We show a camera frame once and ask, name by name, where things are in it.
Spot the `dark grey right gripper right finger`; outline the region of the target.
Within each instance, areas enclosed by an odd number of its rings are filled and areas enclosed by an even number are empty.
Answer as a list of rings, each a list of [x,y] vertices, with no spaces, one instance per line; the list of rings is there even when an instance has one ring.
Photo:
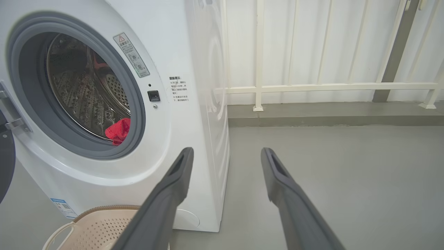
[[[279,209],[289,250],[343,250],[344,246],[271,148],[261,150],[269,200]]]

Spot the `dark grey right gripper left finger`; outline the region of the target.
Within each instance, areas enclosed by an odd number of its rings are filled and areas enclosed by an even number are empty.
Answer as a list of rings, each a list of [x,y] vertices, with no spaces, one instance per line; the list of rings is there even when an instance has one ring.
[[[166,250],[177,207],[187,197],[194,161],[184,148],[113,245],[113,250]]]

